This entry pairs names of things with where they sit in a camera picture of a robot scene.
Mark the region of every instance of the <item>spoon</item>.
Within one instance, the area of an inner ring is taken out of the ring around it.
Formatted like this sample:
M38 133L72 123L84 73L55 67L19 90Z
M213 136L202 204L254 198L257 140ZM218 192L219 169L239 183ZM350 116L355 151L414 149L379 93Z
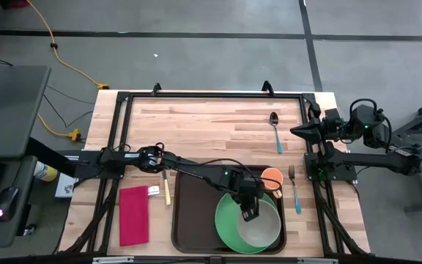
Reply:
M270 124L275 128L276 146L278 146L278 153L281 154L283 152L283 147L281 146L281 143L279 142L278 129L276 129L276 125L278 124L278 122L279 122L278 115L275 112L272 112L270 114Z

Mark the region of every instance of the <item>floor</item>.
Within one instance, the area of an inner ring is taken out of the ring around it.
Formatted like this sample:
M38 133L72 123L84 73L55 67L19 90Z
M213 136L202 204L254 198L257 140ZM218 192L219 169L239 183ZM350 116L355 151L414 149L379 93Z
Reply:
M60 56L113 89L151 89L160 82L164 89L258 90L269 80L278 91L335 92L344 117L353 100L373 98L393 128L422 106L421 0L33 3L53 30L69 36L56 38ZM45 30L31 8L0 9L0 29ZM74 31L99 33L75 37ZM14 65L50 65L49 85L95 101L95 85L55 60L48 37L0 35L0 43L0 59ZM67 122L93 108L52 89L46 96ZM68 129L46 101L40 113L57 131L80 128L86 134L89 129L89 115ZM56 150L83 147L52 136L39 121L33 136ZM374 152L360 142L349 148ZM422 213L403 212L404 206L422 200L417 178L369 169L360 174L359 189L372 252L422 260ZM38 210L40 228L34 236L0 249L0 257L50 254L67 208L66 201L55 204Z

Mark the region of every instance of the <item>fork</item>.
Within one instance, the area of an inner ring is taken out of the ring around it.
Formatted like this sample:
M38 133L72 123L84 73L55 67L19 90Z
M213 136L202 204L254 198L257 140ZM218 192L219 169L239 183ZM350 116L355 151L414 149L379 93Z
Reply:
M296 212L302 213L302 209L300 208L300 204L299 204L299 198L297 198L297 187L296 187L296 183L294 182L295 178L296 178L295 166L289 165L289 179L292 182L292 186L294 186L294 201L296 204Z

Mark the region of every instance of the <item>red cloth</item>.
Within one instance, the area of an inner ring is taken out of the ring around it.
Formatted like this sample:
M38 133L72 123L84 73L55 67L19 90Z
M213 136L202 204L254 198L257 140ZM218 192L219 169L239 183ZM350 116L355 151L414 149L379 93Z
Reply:
M149 242L147 186L120 190L120 246Z

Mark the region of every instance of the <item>green plate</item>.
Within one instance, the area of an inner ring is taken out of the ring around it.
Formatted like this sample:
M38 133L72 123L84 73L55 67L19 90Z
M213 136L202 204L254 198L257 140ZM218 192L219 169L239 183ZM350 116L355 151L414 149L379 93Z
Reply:
M276 208L275 203L268 195L263 194L262 199ZM225 194L218 203L214 217L216 230L218 231L221 240L230 249L241 254L256 254L264 251L268 246L251 246L240 237L239 232L237 231L239 216L239 205L234 202L230 194Z

